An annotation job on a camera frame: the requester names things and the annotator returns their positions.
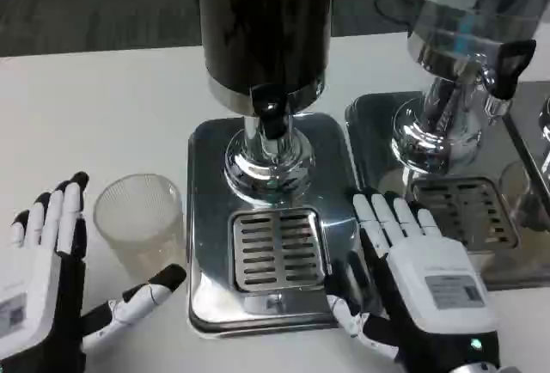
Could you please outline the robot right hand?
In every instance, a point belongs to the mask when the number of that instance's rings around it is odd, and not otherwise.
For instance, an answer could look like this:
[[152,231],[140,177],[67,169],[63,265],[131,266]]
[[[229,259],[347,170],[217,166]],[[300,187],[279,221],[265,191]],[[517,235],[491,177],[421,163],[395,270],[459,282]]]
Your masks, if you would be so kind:
[[333,260],[328,307],[347,334],[405,372],[497,372],[496,315],[463,244],[396,193],[351,194],[360,247]]

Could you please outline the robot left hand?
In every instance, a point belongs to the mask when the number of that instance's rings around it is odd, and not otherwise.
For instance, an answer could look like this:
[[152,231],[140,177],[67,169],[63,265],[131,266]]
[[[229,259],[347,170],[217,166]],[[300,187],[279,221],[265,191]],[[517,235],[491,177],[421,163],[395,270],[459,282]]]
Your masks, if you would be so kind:
[[177,264],[82,312],[89,175],[76,172],[40,194],[1,247],[1,370],[83,372],[87,357],[150,314],[186,280]]

